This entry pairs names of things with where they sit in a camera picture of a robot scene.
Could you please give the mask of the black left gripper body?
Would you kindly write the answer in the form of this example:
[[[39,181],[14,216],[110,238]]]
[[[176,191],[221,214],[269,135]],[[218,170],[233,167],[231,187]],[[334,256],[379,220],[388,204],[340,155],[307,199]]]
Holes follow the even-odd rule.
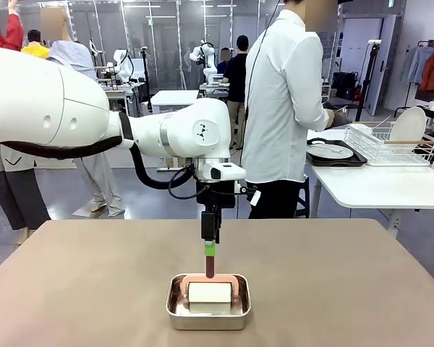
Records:
[[[235,181],[220,181],[216,183],[196,182],[196,192],[201,192],[196,196],[198,204],[204,206],[205,212],[215,210],[232,209],[235,207],[236,198],[234,197]]]

